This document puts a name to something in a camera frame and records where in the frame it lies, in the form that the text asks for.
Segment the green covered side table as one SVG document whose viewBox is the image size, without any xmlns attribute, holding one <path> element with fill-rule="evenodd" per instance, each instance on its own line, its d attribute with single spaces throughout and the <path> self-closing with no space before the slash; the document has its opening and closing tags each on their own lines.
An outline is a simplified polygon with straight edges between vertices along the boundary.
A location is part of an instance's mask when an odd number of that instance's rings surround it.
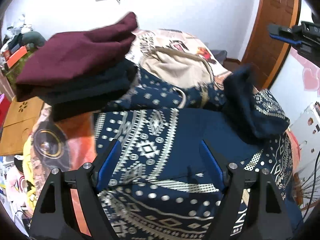
<svg viewBox="0 0 320 240">
<path fill-rule="evenodd" d="M 12 88 L 13 92 L 16 94 L 16 79 L 22 72 L 22 69 L 25 66 L 25 63 L 33 55 L 33 52 L 27 51 L 27 53 L 22 56 L 5 74 L 5 77 L 7 78 L 10 87 Z"/>
</svg>

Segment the beige garment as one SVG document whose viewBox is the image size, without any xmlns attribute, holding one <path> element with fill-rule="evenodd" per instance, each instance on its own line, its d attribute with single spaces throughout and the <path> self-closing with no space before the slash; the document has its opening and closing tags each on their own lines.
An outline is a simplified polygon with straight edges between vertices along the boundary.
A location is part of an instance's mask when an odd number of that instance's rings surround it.
<svg viewBox="0 0 320 240">
<path fill-rule="evenodd" d="M 180 88 L 214 82 L 209 63 L 193 54 L 157 47 L 146 53 L 139 65 L 155 77 Z"/>
</svg>

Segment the maroon folded garment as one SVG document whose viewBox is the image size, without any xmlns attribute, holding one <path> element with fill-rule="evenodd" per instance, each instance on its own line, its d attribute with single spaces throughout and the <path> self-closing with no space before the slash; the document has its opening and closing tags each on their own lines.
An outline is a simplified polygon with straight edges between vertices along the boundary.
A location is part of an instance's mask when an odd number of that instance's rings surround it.
<svg viewBox="0 0 320 240">
<path fill-rule="evenodd" d="M 16 100 L 115 66 L 129 52 L 137 27 L 136 15 L 129 12 L 113 25 L 53 35 L 27 59 L 16 79 Z"/>
</svg>

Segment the wooden lap desk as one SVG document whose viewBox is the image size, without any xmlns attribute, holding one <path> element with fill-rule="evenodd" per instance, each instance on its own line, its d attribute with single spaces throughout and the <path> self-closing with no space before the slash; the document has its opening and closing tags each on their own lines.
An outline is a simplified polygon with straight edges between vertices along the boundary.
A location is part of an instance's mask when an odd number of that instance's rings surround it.
<svg viewBox="0 0 320 240">
<path fill-rule="evenodd" d="M 24 102 L 12 99 L 4 120 L 1 137 L 1 156 L 15 155 L 23 152 L 23 146 L 39 119 L 44 102 L 33 97 Z"/>
</svg>

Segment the yellow garment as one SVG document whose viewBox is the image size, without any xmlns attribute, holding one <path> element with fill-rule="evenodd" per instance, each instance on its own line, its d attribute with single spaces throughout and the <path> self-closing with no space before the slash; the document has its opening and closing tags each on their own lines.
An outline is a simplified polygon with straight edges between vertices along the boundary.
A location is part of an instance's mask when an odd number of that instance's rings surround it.
<svg viewBox="0 0 320 240">
<path fill-rule="evenodd" d="M 37 193 L 36 187 L 34 185 L 34 176 L 33 176 L 33 168 L 31 164 L 31 157 L 29 153 L 23 154 L 23 162 L 22 162 L 24 179 L 27 182 L 27 196 L 26 196 L 26 207 L 31 215 L 33 215 L 36 202 L 37 202 Z"/>
</svg>

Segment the orange box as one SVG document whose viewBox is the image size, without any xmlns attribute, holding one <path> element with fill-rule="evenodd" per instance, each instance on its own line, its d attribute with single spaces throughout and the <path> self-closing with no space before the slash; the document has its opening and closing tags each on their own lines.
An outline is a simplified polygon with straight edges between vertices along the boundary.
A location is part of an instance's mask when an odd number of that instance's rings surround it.
<svg viewBox="0 0 320 240">
<path fill-rule="evenodd" d="M 11 68 L 14 64 L 16 64 L 27 52 L 26 46 L 22 46 L 20 49 L 14 52 L 7 60 L 8 68 Z"/>
</svg>

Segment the printed bed sheet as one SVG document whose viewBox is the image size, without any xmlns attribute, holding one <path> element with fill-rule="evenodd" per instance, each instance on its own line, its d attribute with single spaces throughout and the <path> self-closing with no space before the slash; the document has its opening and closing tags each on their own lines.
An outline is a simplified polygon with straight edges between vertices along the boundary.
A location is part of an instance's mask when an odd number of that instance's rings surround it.
<svg viewBox="0 0 320 240">
<path fill-rule="evenodd" d="M 137 84 L 126 95 L 117 100 L 129 100 L 131 98 L 133 90 L 140 83 L 139 71 L 143 69 L 139 65 L 141 58 L 157 47 L 179 50 L 205 59 L 211 66 L 214 82 L 218 85 L 223 84 L 228 77 L 236 73 L 231 73 L 223 68 L 218 63 L 217 57 L 199 39 L 193 36 L 179 31 L 140 30 L 136 33 L 131 50 L 126 56 L 138 66 Z M 34 133 L 28 141 L 28 144 L 32 146 L 30 152 L 32 156 L 31 164 L 37 196 L 40 195 L 52 168 L 59 167 L 63 171 L 74 170 L 84 162 L 91 161 L 98 154 L 95 142 L 95 114 L 76 116 L 55 124 L 51 121 L 52 109 L 50 107 L 44 108 L 38 123 L 35 125 Z M 289 128 L 287 133 L 293 151 L 294 140 L 293 135 L 289 133 Z"/>
</svg>

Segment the brown wooden door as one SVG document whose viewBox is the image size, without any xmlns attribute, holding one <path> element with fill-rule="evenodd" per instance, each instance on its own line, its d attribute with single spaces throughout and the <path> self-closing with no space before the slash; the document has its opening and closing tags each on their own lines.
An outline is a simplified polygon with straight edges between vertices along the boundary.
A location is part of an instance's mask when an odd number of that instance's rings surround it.
<svg viewBox="0 0 320 240">
<path fill-rule="evenodd" d="M 298 23 L 301 0 L 260 0 L 242 63 L 250 64 L 257 89 L 274 83 L 291 46 L 284 42 Z"/>
</svg>

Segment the black folded garment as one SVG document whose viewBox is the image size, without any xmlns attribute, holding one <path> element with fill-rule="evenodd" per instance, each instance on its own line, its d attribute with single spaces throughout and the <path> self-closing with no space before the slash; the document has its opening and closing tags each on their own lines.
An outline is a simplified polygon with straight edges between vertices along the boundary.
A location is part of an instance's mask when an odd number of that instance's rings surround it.
<svg viewBox="0 0 320 240">
<path fill-rule="evenodd" d="M 52 106 L 52 119 L 60 121 L 98 111 L 128 92 L 136 78 L 137 66 L 124 59 L 97 75 L 80 77 L 39 96 Z"/>
</svg>

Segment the navy patterned garment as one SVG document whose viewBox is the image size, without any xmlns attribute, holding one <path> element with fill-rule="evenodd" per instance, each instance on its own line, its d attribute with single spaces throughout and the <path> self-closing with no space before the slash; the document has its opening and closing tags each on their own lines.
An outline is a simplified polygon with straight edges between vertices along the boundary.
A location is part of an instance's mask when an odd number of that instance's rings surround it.
<svg viewBox="0 0 320 240">
<path fill-rule="evenodd" d="M 191 88 L 139 71 L 129 100 L 94 115 L 97 153 L 112 140 L 121 156 L 99 200 L 120 239 L 202 239 L 219 191 L 200 156 L 202 140 L 240 168 L 270 171 L 293 229 L 302 214 L 292 196 L 290 120 L 269 90 L 254 91 L 249 69 Z"/>
</svg>

